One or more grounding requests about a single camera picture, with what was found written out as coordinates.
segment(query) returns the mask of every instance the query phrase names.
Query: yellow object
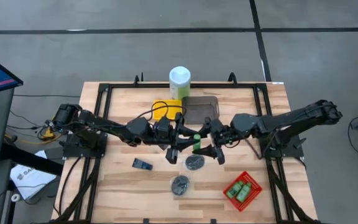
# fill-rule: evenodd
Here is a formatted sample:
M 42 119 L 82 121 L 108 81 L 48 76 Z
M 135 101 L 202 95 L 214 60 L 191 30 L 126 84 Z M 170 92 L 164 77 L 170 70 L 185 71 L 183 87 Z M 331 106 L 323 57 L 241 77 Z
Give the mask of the yellow object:
M 41 133 L 41 138 L 43 140 L 53 139 L 53 138 L 55 138 L 55 134 L 51 131 L 50 127 L 48 127 L 47 131 L 45 132 L 45 134 Z
M 166 106 L 165 103 L 159 103 L 159 102 L 165 102 L 168 106 L 181 106 L 181 100 L 154 100 L 153 109 L 159 108 L 161 106 Z M 153 111 L 153 119 L 159 121 L 165 115 L 167 110 L 168 110 L 167 118 L 169 119 L 175 119 L 176 113 L 181 112 L 181 108 L 164 107 Z
M 5 134 L 6 137 L 8 138 L 11 138 L 10 135 L 8 134 Z M 55 137 L 54 139 L 51 139 L 51 140 L 48 140 L 48 141 L 44 141 L 44 142 L 30 142 L 30 141 L 26 141 L 26 140 L 21 140 L 21 139 L 18 139 L 18 141 L 20 142 L 23 142 L 23 143 L 26 143 L 26 144 L 48 144 L 48 143 L 51 143 L 53 141 L 56 141 L 58 138 L 60 138 L 62 136 L 62 134 L 59 134 L 57 137 Z

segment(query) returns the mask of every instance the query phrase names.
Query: wooden tabletop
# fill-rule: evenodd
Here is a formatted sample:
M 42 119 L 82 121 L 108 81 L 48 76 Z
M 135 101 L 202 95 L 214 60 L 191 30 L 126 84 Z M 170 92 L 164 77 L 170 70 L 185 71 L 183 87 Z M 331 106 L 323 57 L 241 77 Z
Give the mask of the wooden tabletop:
M 84 84 L 80 100 L 84 109 L 94 110 L 98 85 L 98 82 Z M 273 114 L 290 111 L 284 85 L 267 83 L 267 86 Z M 219 101 L 219 119 L 223 124 L 229 124 L 236 113 L 256 114 L 251 89 L 192 88 L 191 96 L 216 96 Z M 108 119 L 126 123 L 149 110 L 153 100 L 169 98 L 168 88 L 114 89 Z M 210 141 L 203 139 L 202 147 Z M 259 150 L 256 139 L 250 139 L 250 142 Z M 109 135 L 106 155 L 101 161 L 92 222 L 141 223 L 143 218 L 149 218 L 151 223 L 209 223 L 211 219 L 217 219 L 218 223 L 275 223 L 265 161 L 258 160 L 244 141 L 233 149 L 224 147 L 223 151 L 225 164 L 220 166 L 216 160 L 206 157 L 203 168 L 190 171 L 184 161 L 191 154 L 191 149 L 180 153 L 177 164 L 172 165 L 165 160 L 165 152 L 158 146 L 129 147 L 117 137 Z M 153 171 L 133 168 L 134 158 L 153 164 Z M 73 158 L 65 162 L 62 180 L 75 160 Z M 68 179 L 62 210 L 78 191 L 83 161 L 81 159 L 77 163 Z M 283 163 L 290 193 L 306 214 L 317 218 L 305 168 L 290 158 L 284 159 Z M 243 212 L 238 212 L 223 195 L 223 190 L 244 170 L 261 185 L 263 191 Z M 185 175 L 190 180 L 189 189 L 181 197 L 174 196 L 170 186 L 172 179 L 178 175 Z M 58 195 L 62 185 L 63 181 L 60 182 Z M 282 196 L 278 194 L 282 216 L 286 218 Z M 82 218 L 85 217 L 87 205 L 88 194 L 83 201 Z

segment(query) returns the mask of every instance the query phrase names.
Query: red basket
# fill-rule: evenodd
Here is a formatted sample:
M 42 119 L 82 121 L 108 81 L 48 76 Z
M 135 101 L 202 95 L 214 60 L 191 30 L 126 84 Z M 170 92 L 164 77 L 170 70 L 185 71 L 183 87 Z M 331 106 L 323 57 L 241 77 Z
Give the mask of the red basket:
M 251 191 L 249 192 L 246 200 L 242 203 L 237 201 L 236 196 L 234 196 L 233 198 L 229 198 L 226 195 L 226 192 L 230 190 L 230 188 L 240 180 L 244 184 L 251 182 Z M 231 201 L 231 203 L 235 206 L 236 209 L 238 209 L 239 212 L 242 212 L 253 201 L 253 199 L 255 199 L 259 193 L 261 193 L 261 191 L 262 188 L 259 186 L 259 184 L 247 173 L 247 171 L 244 171 L 233 182 L 231 182 L 231 184 L 226 187 L 226 189 L 224 189 L 223 194 Z

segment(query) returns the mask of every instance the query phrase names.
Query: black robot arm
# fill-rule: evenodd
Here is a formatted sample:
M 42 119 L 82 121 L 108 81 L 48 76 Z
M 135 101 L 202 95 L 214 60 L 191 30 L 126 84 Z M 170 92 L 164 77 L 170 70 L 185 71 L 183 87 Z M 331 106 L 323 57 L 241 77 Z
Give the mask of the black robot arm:
M 206 118 L 203 127 L 199 131 L 194 131 L 184 126 L 185 120 L 181 113 L 176 114 L 175 126 L 172 126 L 166 117 L 154 124 L 143 117 L 137 117 L 124 125 L 95 116 L 78 105 L 61 105 L 50 126 L 58 131 L 71 131 L 81 140 L 79 144 L 84 144 L 90 149 L 99 147 L 97 136 L 100 131 L 117 136 L 132 147 L 141 143 L 158 145 L 161 149 L 167 150 L 166 159 L 171 164 L 176 164 L 179 152 L 200 141 L 192 138 L 195 134 L 199 134 L 201 138 L 210 135 L 212 144 L 193 153 L 216 158 L 219 164 L 223 164 L 225 160 L 222 146 L 226 144 L 252 135 L 260 140 L 269 139 L 268 147 L 280 147 L 293 136 L 313 126 L 336 124 L 341 117 L 342 114 L 332 102 L 319 100 L 304 108 L 277 116 L 236 114 L 230 126 L 223 125 L 218 119 Z
M 119 124 L 114 121 L 95 116 L 90 111 L 83 110 L 79 105 L 60 105 L 52 122 L 49 123 L 55 131 L 70 131 L 77 136 L 81 144 L 91 150 L 100 147 L 100 132 L 117 136 L 122 142 L 136 147 L 140 143 L 146 145 L 158 145 L 167 150 L 166 158 L 172 164 L 176 164 L 178 152 L 198 143 L 200 140 L 190 137 L 197 131 L 184 126 L 181 113 L 176 115 L 175 127 L 167 117 L 163 117 L 154 124 L 149 123 L 144 117 L 137 117 L 127 124 Z
M 209 120 L 201 129 L 201 137 L 204 133 L 210 133 L 212 144 L 208 147 L 193 151 L 217 158 L 219 164 L 224 163 L 224 154 L 221 147 L 233 142 L 246 139 L 249 136 L 266 141 L 266 148 L 279 148 L 286 146 L 290 139 L 316 125 L 336 124 L 342 118 L 342 113 L 336 109 L 336 105 L 326 100 L 319 100 L 295 111 L 277 116 L 254 116 L 252 114 L 235 114 L 230 126 L 223 125 L 218 119 Z

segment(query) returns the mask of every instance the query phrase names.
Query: concrete floor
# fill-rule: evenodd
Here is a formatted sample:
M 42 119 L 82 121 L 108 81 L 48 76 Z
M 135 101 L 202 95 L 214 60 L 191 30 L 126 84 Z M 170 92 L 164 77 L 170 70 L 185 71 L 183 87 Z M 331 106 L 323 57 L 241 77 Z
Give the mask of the concrete floor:
M 358 27 L 356 0 L 257 0 L 260 25 L 268 27 Z M 0 0 L 0 30 L 253 27 L 246 0 Z M 311 191 L 319 219 L 358 223 L 358 154 L 347 140 L 347 124 L 358 116 L 358 32 L 264 33 L 272 80 L 285 82 L 293 109 L 332 100 L 344 117 L 335 126 L 302 134 Z M 17 94 L 79 95 L 85 81 L 168 80 L 177 65 L 194 80 L 263 81 L 254 33 L 0 35 L 0 63 L 23 79 Z M 42 124 L 60 103 L 76 98 L 20 98 L 13 112 Z M 27 126 L 11 116 L 9 124 Z M 358 131 L 351 133 L 358 148 Z M 35 152 L 56 144 L 18 146 Z M 47 222 L 57 183 L 19 202 L 15 224 Z

